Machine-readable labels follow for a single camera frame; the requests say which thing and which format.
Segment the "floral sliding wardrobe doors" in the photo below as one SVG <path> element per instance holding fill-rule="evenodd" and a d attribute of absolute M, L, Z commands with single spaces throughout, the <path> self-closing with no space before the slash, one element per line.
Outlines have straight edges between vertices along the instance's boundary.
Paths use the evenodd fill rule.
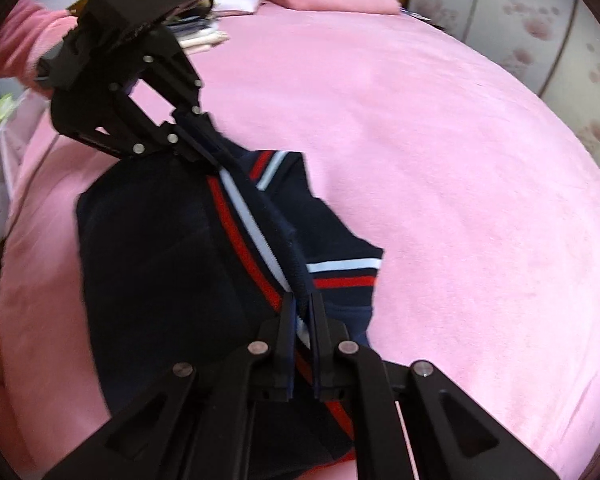
<path fill-rule="evenodd" d="M 503 67 L 573 131 L 600 167 L 600 22 L 584 0 L 403 0 Z"/>

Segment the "navy red varsity jacket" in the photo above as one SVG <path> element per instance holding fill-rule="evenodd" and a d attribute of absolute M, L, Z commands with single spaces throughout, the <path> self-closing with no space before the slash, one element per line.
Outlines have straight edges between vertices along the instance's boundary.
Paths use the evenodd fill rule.
<path fill-rule="evenodd" d="M 294 479 L 354 448 L 346 404 L 317 388 L 312 296 L 364 346 L 384 253 L 311 193 L 300 153 L 219 136 L 218 159 L 117 158 L 80 196 L 96 372 L 112 419 L 174 364 L 219 364 L 257 340 L 293 296 L 294 388 L 258 404 L 245 479 Z"/>

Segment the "white patterned storage box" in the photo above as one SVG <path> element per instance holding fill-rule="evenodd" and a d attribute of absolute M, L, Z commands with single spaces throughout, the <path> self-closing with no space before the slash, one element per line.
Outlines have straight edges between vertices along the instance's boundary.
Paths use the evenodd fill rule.
<path fill-rule="evenodd" d="M 3 239 L 15 184 L 24 153 L 46 110 L 46 99 L 32 90 L 15 100 L 0 123 L 0 241 Z"/>

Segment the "pink fleece bed blanket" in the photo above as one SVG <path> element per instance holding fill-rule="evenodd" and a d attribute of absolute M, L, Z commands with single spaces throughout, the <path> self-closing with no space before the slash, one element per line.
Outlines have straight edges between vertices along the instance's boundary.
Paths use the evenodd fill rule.
<path fill-rule="evenodd" d="M 600 444 L 600 170 L 517 79 L 406 15 L 268 3 L 193 57 L 245 148 L 385 252 L 370 343 L 426 359 L 564 479 Z"/>

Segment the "stack of folded clothes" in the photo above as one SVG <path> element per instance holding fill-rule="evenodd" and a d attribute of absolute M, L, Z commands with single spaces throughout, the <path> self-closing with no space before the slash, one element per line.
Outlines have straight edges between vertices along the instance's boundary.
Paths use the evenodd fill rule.
<path fill-rule="evenodd" d="M 168 18 L 164 24 L 185 51 L 210 50 L 230 39 L 220 18 L 252 15 L 266 0 L 201 0 L 192 8 Z"/>

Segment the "pink trousers of operator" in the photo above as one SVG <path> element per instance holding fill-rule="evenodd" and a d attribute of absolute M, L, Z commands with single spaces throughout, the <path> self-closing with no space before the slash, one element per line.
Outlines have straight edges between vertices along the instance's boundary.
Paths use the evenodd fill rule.
<path fill-rule="evenodd" d="M 0 28 L 0 78 L 16 78 L 49 98 L 53 91 L 35 82 L 40 57 L 56 46 L 78 19 L 67 10 L 50 10 L 36 0 L 19 0 Z"/>

